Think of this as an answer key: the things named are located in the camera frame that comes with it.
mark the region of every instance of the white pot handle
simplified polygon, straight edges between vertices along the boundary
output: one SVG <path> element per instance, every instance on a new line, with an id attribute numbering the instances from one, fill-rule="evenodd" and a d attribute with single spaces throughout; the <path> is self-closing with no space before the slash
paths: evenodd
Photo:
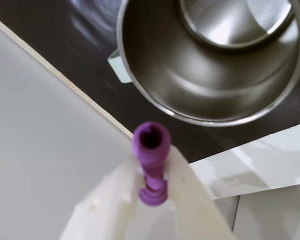
<path id="1" fill-rule="evenodd" d="M 119 54 L 119 50 L 116 49 L 109 57 L 108 62 L 115 72 L 116 76 L 119 78 L 120 82 L 123 84 L 131 83 L 131 77 L 129 76 L 124 62 Z"/>

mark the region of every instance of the dark countertop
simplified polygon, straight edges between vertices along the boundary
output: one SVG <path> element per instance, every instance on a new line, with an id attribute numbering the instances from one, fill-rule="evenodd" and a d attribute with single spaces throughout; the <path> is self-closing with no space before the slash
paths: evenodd
<path id="1" fill-rule="evenodd" d="M 1 0 L 0 21 L 131 132 L 145 121 L 166 125 L 189 162 L 300 124 L 300 82 L 274 111 L 240 126 L 202 127 L 166 115 L 132 83 L 120 83 L 107 62 L 117 48 L 119 6 L 119 0 Z"/>

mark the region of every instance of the purple plastic part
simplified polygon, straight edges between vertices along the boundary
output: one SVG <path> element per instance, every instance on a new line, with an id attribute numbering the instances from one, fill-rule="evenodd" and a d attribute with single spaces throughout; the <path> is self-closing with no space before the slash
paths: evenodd
<path id="1" fill-rule="evenodd" d="M 160 123 L 145 122 L 134 131 L 133 153 L 143 168 L 146 182 L 139 197 L 148 206 L 159 206 L 168 198 L 164 171 L 170 145 L 170 134 Z"/>

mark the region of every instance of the purple nozzle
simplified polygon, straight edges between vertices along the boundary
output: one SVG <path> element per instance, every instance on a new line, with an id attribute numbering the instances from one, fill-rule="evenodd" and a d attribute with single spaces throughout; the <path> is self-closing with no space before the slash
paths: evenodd
<path id="1" fill-rule="evenodd" d="M 168 198 L 164 171 L 170 145 L 170 134 L 160 123 L 145 122 L 134 131 L 133 152 L 143 168 L 146 182 L 139 197 L 149 206 L 161 205 Z"/>

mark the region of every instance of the white surface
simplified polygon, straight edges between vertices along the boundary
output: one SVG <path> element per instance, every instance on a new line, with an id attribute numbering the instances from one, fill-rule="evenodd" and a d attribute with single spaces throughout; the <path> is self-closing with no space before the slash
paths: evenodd
<path id="1" fill-rule="evenodd" d="M 213 199 L 300 184 L 300 125 L 190 164 Z"/>
<path id="2" fill-rule="evenodd" d="M 238 240 L 300 240 L 300 185 L 240 196 Z"/>
<path id="3" fill-rule="evenodd" d="M 55 240 L 131 140 L 0 31 L 0 240 Z"/>

